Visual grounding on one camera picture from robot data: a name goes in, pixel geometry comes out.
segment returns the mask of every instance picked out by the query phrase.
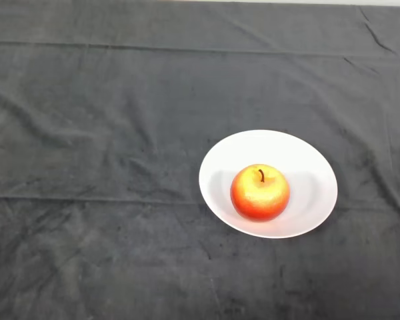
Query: apple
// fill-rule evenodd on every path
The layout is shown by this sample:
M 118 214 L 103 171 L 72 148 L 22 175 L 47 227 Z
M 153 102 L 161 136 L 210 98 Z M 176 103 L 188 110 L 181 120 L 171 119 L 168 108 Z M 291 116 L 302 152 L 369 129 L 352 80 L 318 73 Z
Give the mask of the apple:
M 276 218 L 290 197 L 285 176 L 269 165 L 250 165 L 241 170 L 231 184 L 231 201 L 242 216 L 255 221 Z

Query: table surface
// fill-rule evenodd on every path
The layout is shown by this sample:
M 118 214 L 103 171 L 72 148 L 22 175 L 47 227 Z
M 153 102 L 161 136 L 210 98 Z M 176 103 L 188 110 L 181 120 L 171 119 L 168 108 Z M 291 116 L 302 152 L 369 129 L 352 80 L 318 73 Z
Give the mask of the table surface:
M 205 205 L 203 157 L 249 129 L 332 165 L 316 230 Z M 8 319 L 400 319 L 400 9 L 0 1 Z

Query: white bowl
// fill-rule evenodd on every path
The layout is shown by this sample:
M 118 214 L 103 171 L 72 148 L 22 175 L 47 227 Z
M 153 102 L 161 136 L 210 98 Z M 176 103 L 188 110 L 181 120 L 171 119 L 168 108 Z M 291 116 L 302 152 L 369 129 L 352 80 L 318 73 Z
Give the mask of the white bowl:
M 280 170 L 291 188 L 284 212 L 266 222 L 240 216 L 230 197 L 236 174 L 257 163 Z M 320 152 L 299 138 L 269 130 L 244 131 L 218 142 L 201 164 L 199 184 L 206 204 L 220 220 L 263 238 L 288 238 L 313 230 L 331 214 L 338 194 L 335 174 Z

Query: apple stem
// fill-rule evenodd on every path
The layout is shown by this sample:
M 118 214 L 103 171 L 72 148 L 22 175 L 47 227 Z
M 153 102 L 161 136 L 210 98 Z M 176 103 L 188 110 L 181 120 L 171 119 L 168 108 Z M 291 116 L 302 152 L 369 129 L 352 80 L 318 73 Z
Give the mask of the apple stem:
M 261 182 L 265 182 L 265 180 L 264 180 L 264 178 L 265 178 L 265 176 L 264 176 L 264 172 L 262 172 L 262 170 L 259 170 L 259 172 L 262 174 L 262 179 L 261 179 Z

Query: dark gray fabric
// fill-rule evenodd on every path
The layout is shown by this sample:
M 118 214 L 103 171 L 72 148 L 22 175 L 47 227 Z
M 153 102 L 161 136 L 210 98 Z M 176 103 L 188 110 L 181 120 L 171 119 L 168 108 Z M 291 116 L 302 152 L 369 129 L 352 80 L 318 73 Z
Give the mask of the dark gray fabric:
M 339 196 L 258 239 L 218 140 L 296 135 Z M 0 320 L 400 319 L 400 8 L 0 1 Z

